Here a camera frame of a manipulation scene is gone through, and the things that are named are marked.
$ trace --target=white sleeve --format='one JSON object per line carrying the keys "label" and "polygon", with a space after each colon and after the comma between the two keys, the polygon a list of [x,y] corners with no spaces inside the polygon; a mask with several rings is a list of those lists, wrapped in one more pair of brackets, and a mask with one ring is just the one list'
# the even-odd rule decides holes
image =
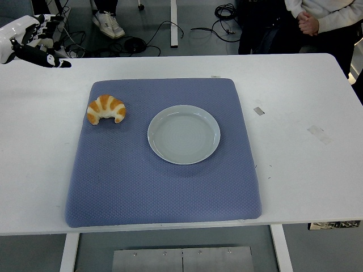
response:
{"label": "white sleeve", "polygon": [[300,12],[305,11],[302,7],[302,0],[285,0],[285,5],[288,11],[291,11],[294,18],[299,15]]}
{"label": "white sleeve", "polygon": [[349,6],[318,19],[319,33],[351,26],[363,19],[363,0],[355,0]]}

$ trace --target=shoe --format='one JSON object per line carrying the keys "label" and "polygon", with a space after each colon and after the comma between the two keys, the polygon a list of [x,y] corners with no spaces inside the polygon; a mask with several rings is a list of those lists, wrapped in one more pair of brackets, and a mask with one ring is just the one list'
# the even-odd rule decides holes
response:
{"label": "shoe", "polygon": [[115,16],[111,16],[111,26],[113,33],[115,34],[114,39],[118,39],[121,38],[122,36],[125,36],[125,31],[119,26]]}
{"label": "shoe", "polygon": [[109,12],[101,13],[100,11],[97,11],[97,13],[92,17],[92,22],[94,22],[94,24],[98,26],[101,32],[107,37],[112,39],[115,38],[115,34],[112,30],[111,14]]}

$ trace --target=clasped hands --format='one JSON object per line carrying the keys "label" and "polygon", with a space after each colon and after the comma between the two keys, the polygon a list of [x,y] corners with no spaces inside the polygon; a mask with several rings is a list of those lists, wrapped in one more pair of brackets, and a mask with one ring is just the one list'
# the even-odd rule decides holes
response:
{"label": "clasped hands", "polygon": [[310,15],[306,11],[303,11],[300,12],[299,15],[297,15],[296,19],[298,19],[299,21],[299,27],[302,33],[310,36],[316,36],[318,34],[319,21],[312,15]]}

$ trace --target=ceramic plate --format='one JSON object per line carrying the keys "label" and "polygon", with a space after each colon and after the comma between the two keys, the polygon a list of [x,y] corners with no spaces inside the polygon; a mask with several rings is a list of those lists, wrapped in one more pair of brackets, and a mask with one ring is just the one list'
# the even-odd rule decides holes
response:
{"label": "ceramic plate", "polygon": [[220,142],[220,127],[205,110],[177,105],[159,112],[147,138],[154,152],[175,164],[193,164],[208,158]]}

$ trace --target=blue mat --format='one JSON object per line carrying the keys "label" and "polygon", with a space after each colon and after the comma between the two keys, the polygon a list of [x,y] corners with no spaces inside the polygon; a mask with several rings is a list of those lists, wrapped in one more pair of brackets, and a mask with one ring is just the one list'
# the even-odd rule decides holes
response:
{"label": "blue mat", "polygon": [[[110,94],[126,117],[91,125],[85,115],[66,203],[70,227],[254,219],[261,215],[255,165],[239,98],[230,79],[96,82],[89,102]],[[152,118],[173,105],[209,112],[221,141],[206,160],[175,165],[147,141]]]}

